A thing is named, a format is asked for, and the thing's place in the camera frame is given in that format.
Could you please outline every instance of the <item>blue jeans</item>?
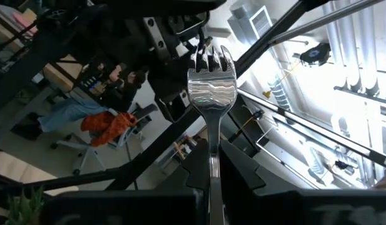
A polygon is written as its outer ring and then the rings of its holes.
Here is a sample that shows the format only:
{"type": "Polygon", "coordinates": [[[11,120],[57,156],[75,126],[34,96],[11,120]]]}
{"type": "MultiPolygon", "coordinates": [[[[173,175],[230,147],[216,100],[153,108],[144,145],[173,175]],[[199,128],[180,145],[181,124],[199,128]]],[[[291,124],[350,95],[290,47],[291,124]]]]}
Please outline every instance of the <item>blue jeans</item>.
{"type": "Polygon", "coordinates": [[[43,132],[54,131],[68,122],[75,122],[86,116],[99,114],[108,108],[99,105],[95,101],[87,99],[66,99],[51,108],[51,114],[39,117],[38,121],[43,132]]]}

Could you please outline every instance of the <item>office chair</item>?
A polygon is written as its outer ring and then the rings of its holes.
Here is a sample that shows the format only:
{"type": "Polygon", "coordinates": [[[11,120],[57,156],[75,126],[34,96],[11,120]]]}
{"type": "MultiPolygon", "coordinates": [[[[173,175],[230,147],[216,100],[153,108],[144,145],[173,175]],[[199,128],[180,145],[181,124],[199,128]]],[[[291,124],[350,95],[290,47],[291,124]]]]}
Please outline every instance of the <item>office chair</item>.
{"type": "MultiPolygon", "coordinates": [[[[148,116],[150,113],[157,111],[158,108],[155,104],[150,104],[149,106],[140,109],[133,113],[133,115],[137,118],[137,122],[148,116]]],[[[117,116],[118,112],[116,112],[114,109],[108,110],[112,115],[117,116]]],[[[108,142],[106,145],[114,150],[118,150],[122,146],[126,146],[126,153],[128,154],[129,161],[131,160],[129,147],[127,145],[127,140],[130,137],[130,135],[133,133],[133,131],[137,128],[137,126],[129,127],[126,129],[120,136],[115,138],[114,140],[108,142]]],[[[100,132],[91,132],[89,131],[90,137],[96,138],[99,135],[101,135],[100,132]]],[[[94,156],[94,158],[99,162],[102,169],[105,170],[106,167],[104,163],[102,162],[101,158],[98,155],[97,148],[92,147],[89,143],[82,140],[79,136],[75,135],[75,133],[68,134],[63,140],[56,141],[55,143],[52,143],[51,149],[56,149],[58,145],[63,145],[67,147],[71,147],[74,149],[81,150],[81,152],[78,154],[78,157],[83,157],[81,160],[80,165],[73,170],[74,175],[79,175],[82,168],[84,167],[87,158],[91,155],[94,156]],[[76,142],[70,142],[71,138],[74,138],[76,142]]]]}

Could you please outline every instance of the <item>fork handle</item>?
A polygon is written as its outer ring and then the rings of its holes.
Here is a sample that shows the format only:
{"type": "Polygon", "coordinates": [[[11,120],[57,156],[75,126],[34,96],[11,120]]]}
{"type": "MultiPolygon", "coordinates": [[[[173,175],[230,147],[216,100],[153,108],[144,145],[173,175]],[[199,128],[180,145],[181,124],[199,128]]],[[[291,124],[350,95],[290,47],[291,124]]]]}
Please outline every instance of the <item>fork handle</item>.
{"type": "Polygon", "coordinates": [[[210,147],[210,225],[223,225],[223,199],[220,178],[219,134],[220,120],[207,119],[208,144],[210,147]]]}

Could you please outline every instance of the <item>orange cloth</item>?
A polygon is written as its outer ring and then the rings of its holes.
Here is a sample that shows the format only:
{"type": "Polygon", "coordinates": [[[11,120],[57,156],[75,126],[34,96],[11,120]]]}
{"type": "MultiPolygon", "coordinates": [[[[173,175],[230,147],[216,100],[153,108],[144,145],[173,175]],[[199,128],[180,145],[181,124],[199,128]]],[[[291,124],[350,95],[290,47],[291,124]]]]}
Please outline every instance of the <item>orange cloth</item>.
{"type": "Polygon", "coordinates": [[[128,127],[135,126],[137,119],[129,113],[119,112],[117,116],[110,112],[102,112],[97,115],[87,116],[81,123],[82,131],[102,132],[99,137],[91,140],[93,147],[100,146],[112,141],[125,131],[128,127]]]}

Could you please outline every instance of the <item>fork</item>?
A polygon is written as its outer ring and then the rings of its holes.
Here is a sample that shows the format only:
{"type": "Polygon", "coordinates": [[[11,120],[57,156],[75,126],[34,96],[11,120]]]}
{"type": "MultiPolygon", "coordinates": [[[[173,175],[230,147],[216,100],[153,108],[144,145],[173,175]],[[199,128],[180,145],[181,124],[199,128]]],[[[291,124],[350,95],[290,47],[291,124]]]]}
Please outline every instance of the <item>fork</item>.
{"type": "Polygon", "coordinates": [[[221,53],[205,49],[191,55],[187,74],[188,97],[204,117],[208,128],[210,157],[210,224],[224,224],[219,162],[220,121],[237,98],[236,70],[231,54],[221,46],[221,53]]]}

